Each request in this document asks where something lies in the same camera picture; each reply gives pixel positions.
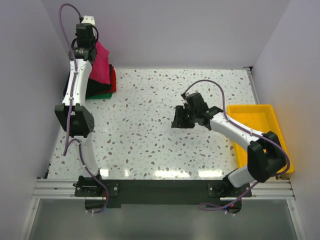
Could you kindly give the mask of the magenta pink t-shirt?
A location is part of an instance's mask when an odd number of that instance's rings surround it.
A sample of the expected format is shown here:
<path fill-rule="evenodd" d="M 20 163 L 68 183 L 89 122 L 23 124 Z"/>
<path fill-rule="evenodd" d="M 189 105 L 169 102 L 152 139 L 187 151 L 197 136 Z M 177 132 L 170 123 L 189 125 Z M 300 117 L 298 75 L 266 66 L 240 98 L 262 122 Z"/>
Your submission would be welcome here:
<path fill-rule="evenodd" d="M 96 43 L 97 55 L 93 62 L 92 70 L 89 78 L 100 83 L 109 85 L 110 66 L 109 66 L 109 50 L 107 50 L 99 41 Z"/>

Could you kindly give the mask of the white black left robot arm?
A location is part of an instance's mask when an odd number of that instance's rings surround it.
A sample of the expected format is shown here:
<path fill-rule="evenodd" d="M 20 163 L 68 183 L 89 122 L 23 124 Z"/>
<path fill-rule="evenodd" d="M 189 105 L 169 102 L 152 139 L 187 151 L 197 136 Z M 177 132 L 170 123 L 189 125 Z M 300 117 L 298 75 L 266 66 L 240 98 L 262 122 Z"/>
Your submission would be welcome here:
<path fill-rule="evenodd" d="M 63 155 L 66 156 L 71 144 L 76 143 L 82 168 L 81 176 L 89 178 L 100 173 L 92 141 L 95 120 L 85 106 L 99 35 L 93 23 L 83 20 L 76 25 L 75 36 L 68 53 L 69 78 L 66 92 L 62 103 L 55 106 L 54 112 L 66 133 Z"/>

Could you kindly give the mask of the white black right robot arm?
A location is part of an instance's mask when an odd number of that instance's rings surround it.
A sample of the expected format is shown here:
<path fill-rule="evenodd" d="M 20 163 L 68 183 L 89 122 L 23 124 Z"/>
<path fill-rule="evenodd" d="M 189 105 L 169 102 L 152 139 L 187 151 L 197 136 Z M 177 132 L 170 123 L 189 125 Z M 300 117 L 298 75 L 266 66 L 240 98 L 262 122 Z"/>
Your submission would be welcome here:
<path fill-rule="evenodd" d="M 227 196 L 235 196 L 243 185 L 252 181 L 264 183 L 282 168 L 289 168 L 289 157 L 276 133 L 252 129 L 234 120 L 223 109 L 209 107 L 198 92 L 183 93 L 181 97 L 184 104 L 176 106 L 172 128 L 193 129 L 199 125 L 231 139 L 247 153 L 247 164 L 223 178 L 222 189 Z"/>

